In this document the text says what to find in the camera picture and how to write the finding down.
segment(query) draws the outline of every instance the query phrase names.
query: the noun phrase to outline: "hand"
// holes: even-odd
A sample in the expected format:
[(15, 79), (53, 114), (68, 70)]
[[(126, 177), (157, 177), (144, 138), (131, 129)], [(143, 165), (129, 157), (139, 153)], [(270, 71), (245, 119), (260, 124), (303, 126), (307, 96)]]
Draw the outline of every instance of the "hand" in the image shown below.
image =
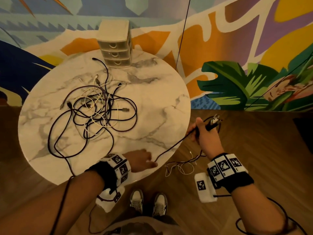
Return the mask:
[(199, 138), (196, 138), (196, 131), (194, 131), (190, 135), (191, 140), (193, 142), (197, 141), (202, 151), (210, 160), (212, 160), (217, 155), (224, 153), (224, 149), (222, 147), (221, 140), (219, 139), (216, 128), (207, 131), (205, 125), (206, 124), (203, 122), (203, 120), (198, 117), (196, 118), (196, 122), (189, 126), (186, 134), (198, 126), (200, 136)]
[(129, 161), (132, 172), (140, 172), (158, 166), (156, 162), (151, 161), (151, 153), (145, 149), (131, 151), (123, 154), (123, 156)]

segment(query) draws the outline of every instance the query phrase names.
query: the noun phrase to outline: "small plastic drawer unit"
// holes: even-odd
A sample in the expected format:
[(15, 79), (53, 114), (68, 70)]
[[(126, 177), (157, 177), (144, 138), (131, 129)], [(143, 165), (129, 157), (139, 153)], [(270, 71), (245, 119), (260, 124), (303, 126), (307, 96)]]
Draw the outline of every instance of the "small plastic drawer unit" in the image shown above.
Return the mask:
[(131, 65), (132, 43), (128, 20), (102, 20), (97, 41), (109, 67), (124, 68)]

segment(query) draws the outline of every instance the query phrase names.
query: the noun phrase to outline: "marble tabletop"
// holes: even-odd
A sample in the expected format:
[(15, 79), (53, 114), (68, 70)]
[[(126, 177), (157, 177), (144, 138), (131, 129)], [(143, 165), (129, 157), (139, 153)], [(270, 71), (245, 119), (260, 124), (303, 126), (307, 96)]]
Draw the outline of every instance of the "marble tabletop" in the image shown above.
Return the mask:
[[(102, 59), (100, 50), (90, 51), (69, 58), (46, 74), (31, 90), (23, 104), (19, 121), (18, 137), (23, 154), (29, 164), (48, 181), (61, 184), (69, 179), (71, 172), (64, 159), (51, 155), (47, 148), (47, 139), (52, 123), (66, 111), (60, 105), (66, 95), (73, 89), (86, 84), (93, 84), (94, 76), (99, 75), (104, 82), (104, 66), (93, 61), (92, 57)], [(128, 68), (108, 68), (109, 80), (121, 80), (122, 86), (117, 95), (132, 99), (138, 107), (136, 126), (128, 132), (111, 130), (114, 136), (112, 153), (125, 153), (132, 150), (146, 149), (152, 153), (154, 160), (159, 154), (170, 148), (184, 137), (190, 118), (190, 98), (181, 76), (165, 61), (149, 53), (134, 50), (132, 65)], [(107, 87), (113, 92), (119, 81), (111, 81)], [(76, 91), (70, 100), (80, 96)], [(119, 107), (129, 107), (122, 100)], [(121, 117), (128, 118), (134, 114), (133, 109), (122, 112)], [(52, 132), (52, 142), (63, 130), (68, 116), (62, 117)], [(118, 122), (115, 128), (130, 128), (134, 120)], [(58, 143), (58, 149), (66, 155), (78, 152), (84, 145), (73, 122), (70, 122)], [(84, 172), (100, 158), (104, 157), (112, 146), (108, 132), (88, 142), (85, 150), (69, 158), (76, 175)], [(158, 168), (173, 155), (179, 145), (158, 159)], [(157, 168), (139, 173), (130, 173), (129, 183), (140, 180)]]

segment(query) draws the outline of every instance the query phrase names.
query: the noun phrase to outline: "shoe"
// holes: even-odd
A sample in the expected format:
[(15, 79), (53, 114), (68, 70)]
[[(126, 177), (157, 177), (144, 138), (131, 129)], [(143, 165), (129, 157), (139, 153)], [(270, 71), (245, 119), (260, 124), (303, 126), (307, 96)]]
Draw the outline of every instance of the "shoe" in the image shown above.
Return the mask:
[(140, 189), (134, 190), (130, 197), (130, 206), (142, 214), (143, 193)]
[(154, 200), (154, 208), (152, 217), (166, 215), (167, 211), (167, 198), (163, 193), (158, 193)]

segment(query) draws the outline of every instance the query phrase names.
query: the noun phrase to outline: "drawer handle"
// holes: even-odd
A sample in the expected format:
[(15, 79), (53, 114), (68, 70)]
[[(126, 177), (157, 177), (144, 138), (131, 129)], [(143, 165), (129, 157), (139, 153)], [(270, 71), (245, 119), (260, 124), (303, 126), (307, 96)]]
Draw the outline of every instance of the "drawer handle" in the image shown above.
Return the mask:
[(109, 45), (111, 48), (116, 48), (116, 43), (110, 43)]

